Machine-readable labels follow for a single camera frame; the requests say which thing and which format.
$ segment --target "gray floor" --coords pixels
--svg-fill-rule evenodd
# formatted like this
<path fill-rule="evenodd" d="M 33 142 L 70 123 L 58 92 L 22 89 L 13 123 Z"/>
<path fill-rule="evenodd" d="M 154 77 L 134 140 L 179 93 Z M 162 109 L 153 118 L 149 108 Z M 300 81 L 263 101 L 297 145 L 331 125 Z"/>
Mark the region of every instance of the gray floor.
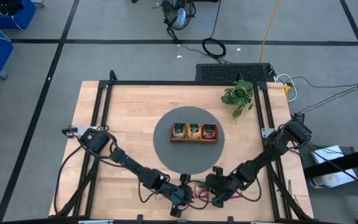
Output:
<path fill-rule="evenodd" d="M 44 0 L 29 28 L 7 30 L 13 39 L 60 39 L 74 0 Z M 80 0 L 69 39 L 167 40 L 158 0 Z M 358 1 L 347 0 L 358 26 Z M 197 15 L 178 33 L 180 39 L 201 40 L 213 28 L 217 4 L 197 2 Z M 275 1 L 223 1 L 214 38 L 262 40 Z M 338 0 L 282 0 L 269 40 L 357 41 Z M 200 45 L 188 45 L 202 50 Z M 226 60 L 257 62 L 259 45 L 227 45 Z M 0 202 L 29 127 L 57 44 L 14 44 L 0 80 Z M 315 85 L 358 82 L 358 45 L 268 45 L 264 62 L 277 73 L 302 75 Z M 5 221 L 48 215 L 66 138 L 60 130 L 71 123 L 84 80 L 106 79 L 114 69 L 120 80 L 194 80 L 197 63 L 211 58 L 175 44 L 65 44 L 31 140 L 27 157 L 8 206 Z M 342 89 L 314 89 L 294 80 L 298 99 L 292 112 Z M 306 114 L 315 144 L 354 146 L 358 150 L 358 92 Z M 311 195 L 316 218 L 354 223 L 358 198 Z"/>

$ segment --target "yellow cable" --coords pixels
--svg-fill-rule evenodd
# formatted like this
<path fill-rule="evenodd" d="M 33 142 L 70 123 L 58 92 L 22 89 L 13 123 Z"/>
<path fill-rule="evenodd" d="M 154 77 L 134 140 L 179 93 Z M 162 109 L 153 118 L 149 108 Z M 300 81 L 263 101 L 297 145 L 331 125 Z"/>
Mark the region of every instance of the yellow cable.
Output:
<path fill-rule="evenodd" d="M 270 22 L 269 22 L 269 24 L 268 24 L 268 26 L 267 26 L 267 30 L 266 30 L 266 34 L 265 34 L 265 37 L 264 37 L 264 41 L 262 42 L 262 49 L 260 50 L 259 63 L 262 63 L 262 59 L 263 59 L 263 57 L 264 57 L 265 42 L 266 42 L 267 36 L 268 36 L 268 34 L 269 34 L 270 27 L 272 26 L 274 17 L 275 17 L 275 15 L 276 15 L 276 12 L 277 12 L 277 9 L 278 9 L 279 6 L 280 6 L 280 0 L 277 0 L 276 7 L 274 8 L 274 11 L 273 11 L 273 15 L 272 15 L 272 17 L 270 18 Z"/>

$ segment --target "gray circular platform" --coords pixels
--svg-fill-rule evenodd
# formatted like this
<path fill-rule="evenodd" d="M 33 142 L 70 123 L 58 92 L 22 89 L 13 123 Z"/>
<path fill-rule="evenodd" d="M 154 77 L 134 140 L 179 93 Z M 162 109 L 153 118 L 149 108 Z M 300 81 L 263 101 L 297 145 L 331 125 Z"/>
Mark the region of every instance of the gray circular platform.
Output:
<path fill-rule="evenodd" d="M 216 144 L 170 142 L 173 123 L 215 124 L 218 127 Z M 199 174 L 210 169 L 223 151 L 224 133 L 219 121 L 208 111 L 193 106 L 176 108 L 165 114 L 157 123 L 154 149 L 161 162 L 179 174 Z"/>

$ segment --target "wooden table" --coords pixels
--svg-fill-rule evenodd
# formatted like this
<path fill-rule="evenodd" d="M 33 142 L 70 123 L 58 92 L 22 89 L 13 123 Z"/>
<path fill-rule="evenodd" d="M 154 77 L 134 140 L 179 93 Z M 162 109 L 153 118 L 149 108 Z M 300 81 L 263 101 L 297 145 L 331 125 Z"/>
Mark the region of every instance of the wooden table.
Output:
<path fill-rule="evenodd" d="M 89 126 L 97 87 L 98 82 L 82 83 L 72 125 Z M 109 132 L 117 137 L 120 147 L 137 162 L 169 174 L 171 180 L 178 184 L 179 174 L 168 170 L 154 151 L 153 131 L 159 119 L 170 110 L 181 106 L 200 107 L 213 114 L 224 129 L 224 149 L 216 165 L 222 167 L 224 174 L 227 175 L 241 162 L 253 159 L 261 153 L 262 142 L 255 106 L 250 111 L 243 112 L 240 118 L 233 119 L 233 107 L 221 103 L 220 97 L 225 88 L 227 86 L 114 85 L 107 119 L 107 125 L 110 127 Z M 268 93 L 277 127 L 290 119 L 283 85 L 268 83 Z M 260 98 L 262 99 L 264 121 L 267 124 L 262 92 L 260 92 Z M 103 102 L 104 100 L 100 106 L 98 124 L 101 119 Z M 64 158 L 77 147 L 77 141 L 69 139 Z M 107 155 L 108 149 L 105 148 L 102 154 Z M 67 162 L 62 172 L 58 194 L 59 209 L 77 188 L 83 156 L 84 151 L 75 154 Z M 288 152 L 282 156 L 282 164 L 286 180 L 291 180 L 292 194 L 296 196 L 306 214 L 313 217 L 299 156 Z M 191 178 L 204 181 L 207 174 L 211 172 L 212 169 L 192 175 Z M 266 170 L 260 171 L 258 177 L 262 186 L 262 198 L 258 202 L 236 198 L 225 202 L 224 208 L 216 208 L 211 204 L 204 210 L 188 208 L 182 213 L 180 219 L 225 221 L 228 216 L 233 216 L 235 221 L 273 221 Z M 138 214 L 143 214 L 145 220 L 177 219 L 170 216 L 171 203 L 165 198 L 153 196 L 147 203 L 141 203 L 138 198 L 137 185 L 137 177 L 126 169 L 100 164 L 91 218 L 133 220 Z M 142 197 L 146 198 L 150 191 L 142 187 L 141 193 Z M 249 198 L 256 198 L 258 194 L 256 183 L 244 192 L 244 195 Z M 80 214 L 84 212 L 86 197 L 87 193 L 84 193 Z M 281 217 L 284 218 L 281 196 L 277 194 L 277 198 Z M 194 206 L 201 207 L 203 203 L 196 199 Z M 53 207 L 51 207 L 50 214 L 53 214 Z"/>

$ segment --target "potted plant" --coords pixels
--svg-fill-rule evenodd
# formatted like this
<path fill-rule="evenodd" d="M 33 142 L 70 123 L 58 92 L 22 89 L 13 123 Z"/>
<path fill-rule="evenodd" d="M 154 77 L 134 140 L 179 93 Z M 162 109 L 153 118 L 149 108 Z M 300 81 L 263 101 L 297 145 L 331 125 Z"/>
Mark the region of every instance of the potted plant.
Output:
<path fill-rule="evenodd" d="M 244 80 L 234 81 L 233 84 L 235 84 L 234 88 L 225 89 L 224 96 L 221 99 L 224 104 L 238 105 L 237 109 L 233 111 L 233 118 L 236 118 L 241 115 L 247 105 L 249 105 L 248 110 L 251 110 L 254 86 L 252 83 Z"/>

